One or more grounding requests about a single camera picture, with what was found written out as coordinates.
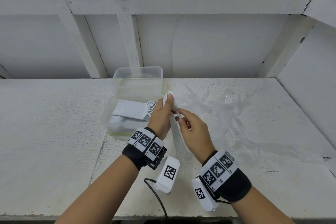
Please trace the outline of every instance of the table surface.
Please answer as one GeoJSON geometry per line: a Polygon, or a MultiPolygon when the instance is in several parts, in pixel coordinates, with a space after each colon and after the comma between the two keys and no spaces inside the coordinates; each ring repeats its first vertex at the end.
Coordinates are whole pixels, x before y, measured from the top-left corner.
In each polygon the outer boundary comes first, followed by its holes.
{"type": "MultiPolygon", "coordinates": [[[[56,219],[120,155],[126,143],[100,124],[110,85],[111,79],[0,80],[0,220],[56,219]]],[[[323,165],[298,160],[291,147],[315,147],[326,157],[335,151],[276,79],[164,79],[164,90],[176,95],[186,93],[185,85],[199,96],[210,90],[210,99],[225,88],[235,97],[254,87],[237,118],[246,137],[268,151],[259,150],[254,159],[248,150],[234,151],[239,167],[286,215],[336,218],[335,177],[323,165]]],[[[174,156],[170,132],[164,142],[167,155],[174,156]]],[[[220,148],[223,141],[214,144],[220,148]]],[[[191,185],[200,167],[192,160],[170,195],[159,193],[168,215],[236,217],[226,204],[213,213],[203,211],[191,185]]],[[[158,172],[141,170],[116,219],[164,215],[143,182],[158,172]]]]}

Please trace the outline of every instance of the cable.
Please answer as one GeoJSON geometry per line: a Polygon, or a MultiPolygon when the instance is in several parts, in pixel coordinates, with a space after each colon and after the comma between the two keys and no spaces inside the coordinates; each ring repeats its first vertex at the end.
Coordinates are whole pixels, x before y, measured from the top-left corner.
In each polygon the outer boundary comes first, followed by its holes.
{"type": "Polygon", "coordinates": [[[231,203],[230,202],[227,202],[227,201],[222,201],[222,200],[216,200],[217,203],[225,203],[225,204],[228,204],[230,205],[231,203]]]}
{"type": "Polygon", "coordinates": [[[163,206],[163,203],[161,201],[161,199],[159,198],[159,196],[157,195],[157,193],[155,192],[155,190],[149,185],[149,183],[147,181],[151,181],[153,183],[156,183],[156,180],[153,180],[153,179],[149,179],[149,178],[145,178],[143,180],[145,182],[145,184],[147,184],[147,186],[150,188],[150,190],[154,193],[154,195],[156,196],[156,198],[158,199],[162,209],[163,209],[163,212],[165,213],[165,216],[166,216],[166,221],[168,220],[168,215],[167,215],[167,212],[166,212],[166,209],[165,207],[163,206]]]}

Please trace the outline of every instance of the plastic container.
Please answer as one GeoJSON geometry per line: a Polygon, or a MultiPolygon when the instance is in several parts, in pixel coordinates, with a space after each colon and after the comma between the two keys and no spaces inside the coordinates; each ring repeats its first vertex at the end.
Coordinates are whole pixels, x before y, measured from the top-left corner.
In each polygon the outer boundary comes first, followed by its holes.
{"type": "Polygon", "coordinates": [[[159,66],[121,67],[113,76],[112,92],[116,98],[125,96],[158,96],[162,94],[163,70],[159,66]]]}
{"type": "Polygon", "coordinates": [[[144,128],[148,122],[111,123],[110,118],[118,99],[147,103],[163,98],[163,70],[161,67],[121,67],[114,73],[112,80],[113,96],[107,101],[100,122],[107,133],[117,139],[128,139],[137,128],[144,128]]]}

